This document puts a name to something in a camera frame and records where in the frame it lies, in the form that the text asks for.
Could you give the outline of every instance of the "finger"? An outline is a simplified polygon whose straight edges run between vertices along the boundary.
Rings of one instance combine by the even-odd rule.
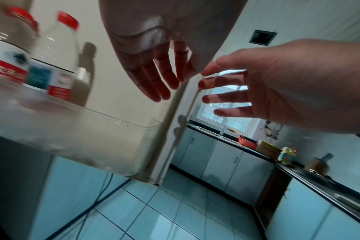
[[[184,71],[184,80],[187,81],[201,72],[213,59],[213,55],[198,55],[192,53]]]
[[[269,55],[268,51],[261,48],[241,49],[229,55],[221,56],[216,61],[211,62],[201,72],[203,76],[209,76],[225,70],[253,70],[258,68],[265,61]]]
[[[181,83],[183,83],[185,82],[184,70],[188,62],[188,47],[185,42],[174,41],[173,50],[175,52],[175,66],[177,78]]]
[[[203,96],[203,103],[219,103],[219,102],[250,102],[250,101],[248,99],[247,90]]]
[[[157,68],[159,69],[161,76],[171,89],[176,90],[180,86],[180,81],[172,71],[168,50],[169,42],[156,46],[153,53]]]
[[[254,115],[252,107],[218,108],[214,114],[221,117],[258,117]]]
[[[223,87],[228,85],[244,86],[244,79],[247,76],[247,72],[239,72],[234,74],[227,74],[218,77],[210,77],[202,79],[199,82],[199,89],[211,89],[215,87]]]
[[[156,65],[153,62],[153,50],[147,50],[139,54],[140,63],[143,70],[146,73],[148,80],[152,86],[159,92],[162,99],[168,100],[171,98],[171,92],[167,86],[162,82],[159,72],[156,69]]]
[[[133,83],[144,93],[149,99],[154,102],[160,102],[161,97],[159,92],[153,87],[151,81],[147,78],[138,54],[128,54],[116,50],[117,57],[125,69],[129,78]]]

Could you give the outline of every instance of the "red label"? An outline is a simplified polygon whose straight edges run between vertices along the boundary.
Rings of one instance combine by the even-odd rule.
[[[27,71],[0,60],[0,75],[10,77],[16,83],[23,83],[27,77]]]
[[[50,86],[48,88],[48,95],[57,97],[59,99],[68,101],[69,94],[70,94],[70,89],[67,89],[67,88],[55,87],[55,86]]]

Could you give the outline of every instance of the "bottle label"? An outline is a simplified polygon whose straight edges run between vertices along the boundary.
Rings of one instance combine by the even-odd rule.
[[[68,100],[73,84],[74,72],[31,59],[26,84],[49,95]]]
[[[27,77],[29,58],[28,52],[0,41],[0,75],[16,83],[23,83]]]

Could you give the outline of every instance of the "ceiling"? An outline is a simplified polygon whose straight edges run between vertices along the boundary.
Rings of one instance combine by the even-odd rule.
[[[300,38],[360,41],[360,0],[249,0],[215,57],[249,43],[254,31],[278,34],[270,46]]]

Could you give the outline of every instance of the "window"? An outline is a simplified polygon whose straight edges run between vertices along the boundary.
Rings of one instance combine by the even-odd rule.
[[[238,71],[224,71],[219,75],[223,75],[225,73],[230,72],[238,72]],[[247,86],[224,86],[217,87],[214,89],[208,90],[205,94],[220,94],[220,93],[228,93],[237,90],[245,90]],[[197,119],[202,120],[204,122],[221,126],[222,122],[225,121],[224,118],[219,117],[213,113],[213,111],[217,108],[239,108],[251,106],[251,103],[216,103],[216,104],[201,104],[201,107],[197,114]],[[226,126],[234,128],[237,130],[238,134],[250,135],[251,129],[255,124],[256,119],[245,118],[245,117],[229,117],[227,118]]]

